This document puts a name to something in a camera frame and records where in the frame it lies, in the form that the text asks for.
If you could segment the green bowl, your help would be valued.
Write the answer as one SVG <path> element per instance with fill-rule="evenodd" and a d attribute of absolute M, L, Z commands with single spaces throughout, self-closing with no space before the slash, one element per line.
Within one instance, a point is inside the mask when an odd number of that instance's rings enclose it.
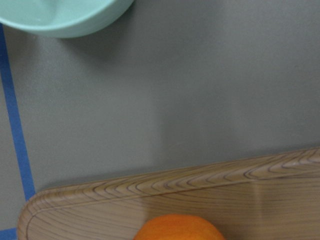
<path fill-rule="evenodd" d="M 76 38 L 108 27 L 132 4 L 131 0 L 2 0 L 0 22 L 35 35 Z"/>

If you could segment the orange fruit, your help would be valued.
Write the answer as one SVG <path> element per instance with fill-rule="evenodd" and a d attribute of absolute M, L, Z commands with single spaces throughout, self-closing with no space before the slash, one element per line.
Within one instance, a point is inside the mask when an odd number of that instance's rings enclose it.
<path fill-rule="evenodd" d="M 187 214 L 166 214 L 147 221 L 135 240 L 224 240 L 222 233 L 206 219 Z"/>

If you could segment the wooden cutting board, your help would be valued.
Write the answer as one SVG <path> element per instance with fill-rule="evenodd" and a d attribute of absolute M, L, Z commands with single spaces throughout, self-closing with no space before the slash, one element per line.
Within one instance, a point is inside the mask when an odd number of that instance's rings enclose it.
<path fill-rule="evenodd" d="M 228 240 L 317 240 L 320 150 L 55 187 L 34 195 L 20 240 L 131 240 L 157 216 L 196 215 Z"/>

